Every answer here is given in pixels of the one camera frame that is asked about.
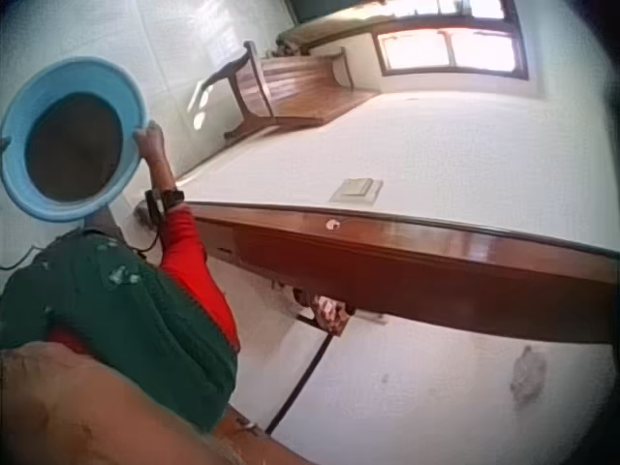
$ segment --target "green sweater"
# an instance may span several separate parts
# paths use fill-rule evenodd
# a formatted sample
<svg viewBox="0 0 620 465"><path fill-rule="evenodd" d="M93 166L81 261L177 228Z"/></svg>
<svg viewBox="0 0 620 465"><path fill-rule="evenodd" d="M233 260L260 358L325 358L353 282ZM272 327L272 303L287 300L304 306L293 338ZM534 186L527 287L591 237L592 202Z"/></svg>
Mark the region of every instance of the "green sweater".
<svg viewBox="0 0 620 465"><path fill-rule="evenodd" d="M0 348L45 340L52 324L151 398L209 431L234 390L236 354L189 294L124 245L73 234L17 271L0 298Z"/></svg>

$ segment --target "wristwatch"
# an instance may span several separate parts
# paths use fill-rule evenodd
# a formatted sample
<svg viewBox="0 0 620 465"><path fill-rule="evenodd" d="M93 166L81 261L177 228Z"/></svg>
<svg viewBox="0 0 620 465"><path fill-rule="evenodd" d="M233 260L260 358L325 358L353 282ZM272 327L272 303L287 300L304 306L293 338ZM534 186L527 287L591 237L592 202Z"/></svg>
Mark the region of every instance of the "wristwatch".
<svg viewBox="0 0 620 465"><path fill-rule="evenodd" d="M169 211L171 208L175 208L180 203L185 202L185 194L178 189L162 191L160 192L160 198L164 211Z"/></svg>

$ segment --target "window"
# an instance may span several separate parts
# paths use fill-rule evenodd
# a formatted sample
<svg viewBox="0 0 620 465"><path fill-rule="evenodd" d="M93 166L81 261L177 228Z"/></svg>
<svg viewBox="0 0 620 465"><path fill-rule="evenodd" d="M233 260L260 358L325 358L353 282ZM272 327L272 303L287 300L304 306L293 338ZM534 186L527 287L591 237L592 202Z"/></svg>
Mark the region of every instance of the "window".
<svg viewBox="0 0 620 465"><path fill-rule="evenodd" d="M391 0L385 8L396 20L373 30L384 76L450 72L527 78L512 0Z"/></svg>

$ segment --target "red sleeve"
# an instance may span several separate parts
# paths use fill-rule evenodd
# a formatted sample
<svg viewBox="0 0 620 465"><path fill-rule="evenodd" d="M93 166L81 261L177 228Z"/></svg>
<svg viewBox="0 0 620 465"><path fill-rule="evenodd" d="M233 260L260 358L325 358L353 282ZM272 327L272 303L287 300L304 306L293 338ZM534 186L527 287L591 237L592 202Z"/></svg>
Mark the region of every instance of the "red sleeve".
<svg viewBox="0 0 620 465"><path fill-rule="evenodd" d="M161 268L189 291L238 350L233 313L206 267L206 254L189 207L177 208L166 216L161 237Z"/></svg>

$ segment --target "wooden bench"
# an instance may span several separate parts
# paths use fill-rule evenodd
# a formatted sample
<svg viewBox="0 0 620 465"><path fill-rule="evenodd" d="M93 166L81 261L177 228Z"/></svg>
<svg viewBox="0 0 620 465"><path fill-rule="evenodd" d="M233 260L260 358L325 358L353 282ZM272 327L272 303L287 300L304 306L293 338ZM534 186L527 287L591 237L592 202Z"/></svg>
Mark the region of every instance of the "wooden bench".
<svg viewBox="0 0 620 465"><path fill-rule="evenodd" d="M252 42L243 56L228 63L201 87L201 93L227 79L243 122L224 134L234 143L269 126L283 129L322 126L379 92L354 90L345 49L329 56L259 58ZM349 87L336 80L334 61L342 60Z"/></svg>

